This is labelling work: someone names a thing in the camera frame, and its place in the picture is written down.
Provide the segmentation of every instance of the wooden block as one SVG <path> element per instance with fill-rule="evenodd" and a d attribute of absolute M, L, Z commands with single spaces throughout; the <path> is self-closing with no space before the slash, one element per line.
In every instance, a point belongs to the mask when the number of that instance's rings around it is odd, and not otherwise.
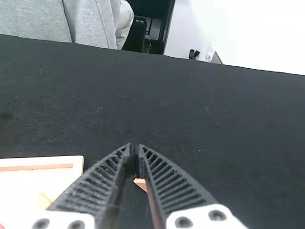
<path fill-rule="evenodd" d="M 136 178 L 133 180 L 133 182 L 139 186 L 144 192 L 147 193 L 147 187 L 146 187 L 146 181 L 145 179 Z"/>
<path fill-rule="evenodd" d="M 0 159 L 0 203 L 45 209 L 83 172 L 83 156 Z"/>

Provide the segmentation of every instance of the gray hoodie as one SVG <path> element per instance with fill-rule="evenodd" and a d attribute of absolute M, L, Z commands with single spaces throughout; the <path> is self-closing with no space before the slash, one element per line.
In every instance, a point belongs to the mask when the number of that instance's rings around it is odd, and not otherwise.
<path fill-rule="evenodd" d="M 0 34 L 116 49 L 120 0 L 0 0 Z"/>

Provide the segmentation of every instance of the white wall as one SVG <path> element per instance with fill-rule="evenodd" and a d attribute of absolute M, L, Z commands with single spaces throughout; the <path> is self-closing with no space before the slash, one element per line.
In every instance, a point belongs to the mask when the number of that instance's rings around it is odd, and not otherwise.
<path fill-rule="evenodd" d="M 304 1 L 187 2 L 224 64 L 305 75 Z"/>
<path fill-rule="evenodd" d="M 164 55 L 188 59 L 194 49 L 200 51 L 197 60 L 209 62 L 214 50 L 201 29 L 201 18 L 193 14 L 192 1 L 176 0 Z"/>

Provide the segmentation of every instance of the small wooden piece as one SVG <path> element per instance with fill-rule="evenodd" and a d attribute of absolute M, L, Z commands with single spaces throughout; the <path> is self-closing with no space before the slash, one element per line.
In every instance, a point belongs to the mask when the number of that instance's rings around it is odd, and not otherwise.
<path fill-rule="evenodd" d="M 146 187 L 146 181 L 145 179 L 136 178 L 133 180 L 133 182 L 139 186 L 144 192 L 147 193 L 147 187 Z"/>

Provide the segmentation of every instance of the black table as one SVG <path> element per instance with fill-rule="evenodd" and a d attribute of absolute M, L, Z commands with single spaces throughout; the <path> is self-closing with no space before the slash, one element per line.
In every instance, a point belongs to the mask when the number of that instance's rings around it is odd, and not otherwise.
<path fill-rule="evenodd" d="M 304 98 L 300 75 L 0 36 L 0 157 L 143 143 L 252 229 L 304 228 Z M 152 228 L 133 185 L 119 228 Z"/>

